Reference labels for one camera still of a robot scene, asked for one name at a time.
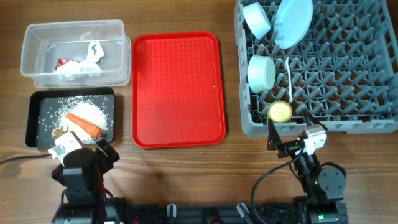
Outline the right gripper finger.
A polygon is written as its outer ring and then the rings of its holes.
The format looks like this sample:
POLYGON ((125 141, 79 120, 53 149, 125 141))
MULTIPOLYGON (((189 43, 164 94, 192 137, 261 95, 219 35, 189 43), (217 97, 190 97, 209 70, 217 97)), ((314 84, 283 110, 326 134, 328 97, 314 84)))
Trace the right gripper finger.
POLYGON ((313 115, 309 112, 309 110, 304 109, 303 113, 304 113, 304 118, 305 118, 305 122, 306 122, 307 126, 313 126, 313 125, 319 124, 325 131, 328 130, 328 128, 324 124, 322 124, 321 122, 319 122, 319 120, 317 120, 315 117, 313 117, 313 115))
POLYGON ((273 121, 270 119, 268 124, 268 151, 276 151, 282 148, 282 140, 275 128, 273 121))

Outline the orange carrot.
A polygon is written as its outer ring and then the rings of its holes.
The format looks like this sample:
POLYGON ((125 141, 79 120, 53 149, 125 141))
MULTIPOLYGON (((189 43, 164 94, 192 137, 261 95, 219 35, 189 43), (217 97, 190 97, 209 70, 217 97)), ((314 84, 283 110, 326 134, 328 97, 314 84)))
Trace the orange carrot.
POLYGON ((84 130, 88 135, 90 135, 91 137, 97 139, 100 138, 102 135, 102 129, 100 127, 98 127, 97 125, 90 123, 78 116, 75 116, 74 114, 68 113, 66 115, 66 117, 73 122, 74 124, 76 124, 77 126, 79 126, 82 130, 84 130))

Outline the yellow plastic cup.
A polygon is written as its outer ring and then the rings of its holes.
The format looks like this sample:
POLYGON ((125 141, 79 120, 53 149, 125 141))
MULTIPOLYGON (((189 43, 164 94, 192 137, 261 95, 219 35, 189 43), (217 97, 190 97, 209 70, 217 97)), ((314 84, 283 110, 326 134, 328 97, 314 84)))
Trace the yellow plastic cup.
POLYGON ((275 101, 270 104, 267 117, 275 123, 288 122, 292 117, 291 106, 285 101, 275 101))

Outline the white rice grains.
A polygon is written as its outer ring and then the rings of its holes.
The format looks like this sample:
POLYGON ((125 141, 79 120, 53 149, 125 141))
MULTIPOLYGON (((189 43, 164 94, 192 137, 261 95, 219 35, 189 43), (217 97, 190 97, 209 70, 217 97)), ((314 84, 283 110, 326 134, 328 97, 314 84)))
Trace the white rice grains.
POLYGON ((109 95, 70 96, 58 98, 44 98, 40 101, 39 117, 37 121, 36 144, 38 147, 52 147, 54 139, 53 129, 67 126, 73 131, 83 144, 93 144, 95 139, 79 126, 71 122, 66 115, 74 114, 90 123, 99 126, 104 133, 113 130, 113 109, 107 107, 111 102, 109 95))

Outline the brown walnut food scrap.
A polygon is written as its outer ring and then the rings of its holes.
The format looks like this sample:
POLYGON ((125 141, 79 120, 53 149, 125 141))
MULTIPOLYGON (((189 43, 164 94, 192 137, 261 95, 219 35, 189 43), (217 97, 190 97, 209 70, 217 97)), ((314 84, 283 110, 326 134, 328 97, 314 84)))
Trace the brown walnut food scrap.
POLYGON ((68 131, 68 127, 67 126, 62 126, 59 129, 53 129, 51 136, 53 139, 57 139, 60 136, 64 135, 66 132, 68 131))

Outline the white plastic spoon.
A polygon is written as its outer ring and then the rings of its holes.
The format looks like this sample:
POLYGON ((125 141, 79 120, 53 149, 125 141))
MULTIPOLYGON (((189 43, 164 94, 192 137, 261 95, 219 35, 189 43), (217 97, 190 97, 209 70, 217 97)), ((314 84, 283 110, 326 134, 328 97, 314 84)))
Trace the white plastic spoon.
POLYGON ((291 71, 290 71, 290 66, 289 66, 289 58, 287 57, 285 62, 284 62, 284 67, 287 71, 287 77, 288 77, 288 90, 289 90, 289 103, 293 102, 293 94, 292 94, 292 78, 291 78, 291 71))

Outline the green bowl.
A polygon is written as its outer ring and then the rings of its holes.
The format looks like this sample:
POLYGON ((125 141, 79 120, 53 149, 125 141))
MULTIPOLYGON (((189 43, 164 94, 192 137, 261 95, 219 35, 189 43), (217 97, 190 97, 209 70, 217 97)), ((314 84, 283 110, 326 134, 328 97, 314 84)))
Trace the green bowl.
POLYGON ((271 90, 276 80, 276 69, 272 58, 260 55, 251 57, 248 64, 248 83, 253 93, 271 90))

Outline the white tissue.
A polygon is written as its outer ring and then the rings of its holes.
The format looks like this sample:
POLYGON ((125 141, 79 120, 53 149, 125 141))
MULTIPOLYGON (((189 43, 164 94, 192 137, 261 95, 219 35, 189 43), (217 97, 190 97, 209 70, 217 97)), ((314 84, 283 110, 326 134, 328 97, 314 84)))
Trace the white tissue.
POLYGON ((90 42, 86 59, 82 61, 72 60, 66 65, 58 68, 55 73, 63 75, 65 81, 72 81, 80 77, 88 75, 99 76, 102 71, 98 62, 105 56, 104 50, 99 41, 90 42))

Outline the large light blue plate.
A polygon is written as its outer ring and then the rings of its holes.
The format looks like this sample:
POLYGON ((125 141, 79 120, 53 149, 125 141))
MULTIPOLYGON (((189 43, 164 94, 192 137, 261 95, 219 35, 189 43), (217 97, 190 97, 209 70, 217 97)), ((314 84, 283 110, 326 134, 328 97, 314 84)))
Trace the large light blue plate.
POLYGON ((307 33, 312 18, 312 0, 282 0, 275 15, 275 43, 281 49, 297 45, 307 33))

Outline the red snack wrapper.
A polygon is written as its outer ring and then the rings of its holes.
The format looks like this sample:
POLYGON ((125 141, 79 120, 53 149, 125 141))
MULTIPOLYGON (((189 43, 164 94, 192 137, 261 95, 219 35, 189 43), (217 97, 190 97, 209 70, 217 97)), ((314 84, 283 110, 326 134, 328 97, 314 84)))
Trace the red snack wrapper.
POLYGON ((68 62, 71 62, 72 60, 66 60, 66 59, 59 59, 58 61, 57 61, 57 64, 56 64, 56 66, 55 66, 55 71, 57 71, 58 70, 58 68, 59 67, 61 67, 61 66, 63 66, 63 65, 66 65, 68 62))

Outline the small light blue bowl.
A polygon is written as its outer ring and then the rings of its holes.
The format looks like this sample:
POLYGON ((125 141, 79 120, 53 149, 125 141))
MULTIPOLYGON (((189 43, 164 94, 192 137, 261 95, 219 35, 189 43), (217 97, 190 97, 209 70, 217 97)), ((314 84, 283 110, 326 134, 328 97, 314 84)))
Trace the small light blue bowl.
POLYGON ((258 2, 244 6, 243 16, 255 38, 260 40, 270 31, 269 18, 258 2))

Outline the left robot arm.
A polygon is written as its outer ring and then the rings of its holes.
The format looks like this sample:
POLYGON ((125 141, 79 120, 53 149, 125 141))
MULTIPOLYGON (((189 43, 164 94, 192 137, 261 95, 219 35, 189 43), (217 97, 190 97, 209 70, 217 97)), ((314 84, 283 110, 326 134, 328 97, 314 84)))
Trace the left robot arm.
POLYGON ((126 199, 113 197, 103 179, 120 156, 106 140, 96 144, 69 152, 52 171, 65 187, 52 223, 127 223, 126 199))

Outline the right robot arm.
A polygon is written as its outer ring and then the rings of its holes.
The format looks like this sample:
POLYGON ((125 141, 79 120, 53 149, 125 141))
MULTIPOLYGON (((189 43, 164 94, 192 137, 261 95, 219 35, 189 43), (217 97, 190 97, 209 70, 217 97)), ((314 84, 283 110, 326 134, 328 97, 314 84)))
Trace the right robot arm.
POLYGON ((325 145, 328 129, 308 110, 303 112, 307 127, 293 141, 283 143, 274 122, 269 122, 267 149, 277 151, 280 159, 292 159, 289 168, 304 192, 287 208, 278 205, 269 214, 275 222, 280 217, 281 223, 348 223, 343 203, 347 173, 333 162, 320 163, 315 151, 325 145))

